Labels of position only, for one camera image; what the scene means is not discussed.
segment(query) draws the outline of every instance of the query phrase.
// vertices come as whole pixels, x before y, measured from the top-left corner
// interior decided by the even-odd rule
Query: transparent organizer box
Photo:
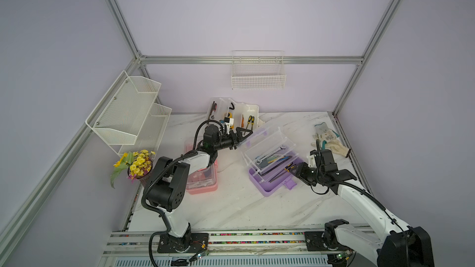
[[[239,149],[246,165],[262,174],[275,163],[296,155],[295,146],[296,144],[281,132],[280,127],[265,126],[254,130]]]
[[[303,162],[294,148],[295,144],[279,127],[269,126],[258,128],[239,147],[251,182],[265,197],[282,185],[289,190],[296,186],[292,174],[286,171]]]

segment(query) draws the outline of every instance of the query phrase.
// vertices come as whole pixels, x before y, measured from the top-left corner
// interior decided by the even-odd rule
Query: black bracket
[[[176,238],[170,234],[160,235],[157,252],[159,254],[170,253],[197,253],[203,249],[203,244],[208,247],[208,233],[192,233],[191,226],[183,237]]]

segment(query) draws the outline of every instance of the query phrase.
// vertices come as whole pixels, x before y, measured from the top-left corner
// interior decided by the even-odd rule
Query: white marble tabletop
[[[327,112],[260,113],[259,118],[281,126],[282,132],[297,145],[295,150],[303,159],[314,150],[311,145],[314,125],[326,122],[329,128],[333,128]],[[180,156],[185,140],[194,136],[204,120],[205,115],[171,115],[157,156]],[[339,169],[348,169],[355,174],[349,158],[333,156]],[[291,191],[282,186],[271,196],[264,197],[249,180],[239,151],[221,150],[217,161],[217,190],[195,195],[186,193],[176,209],[186,216],[194,230],[322,228],[324,223],[335,219],[344,219],[353,225],[367,225],[346,201],[331,190],[326,195],[317,195],[294,177],[297,186]],[[322,193],[325,188],[318,185],[315,191]],[[164,229],[165,225],[156,212],[146,210],[136,202],[128,231]]]

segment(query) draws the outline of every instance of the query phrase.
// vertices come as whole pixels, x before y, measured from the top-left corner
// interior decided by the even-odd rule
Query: wire basket
[[[94,117],[94,110],[86,124],[120,156],[143,149],[157,151],[171,113],[155,103],[161,84],[125,71],[121,77],[124,81],[102,113]]]
[[[233,89],[283,89],[284,52],[280,50],[234,50],[231,72]]]

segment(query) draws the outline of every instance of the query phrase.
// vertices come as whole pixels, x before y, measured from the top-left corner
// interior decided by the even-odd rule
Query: white mesh shelf
[[[147,149],[156,151],[162,140],[171,109],[155,103],[160,83],[128,76],[98,117],[93,111],[86,124],[118,155]]]
[[[233,51],[232,88],[283,89],[286,79],[283,59],[283,51]]]

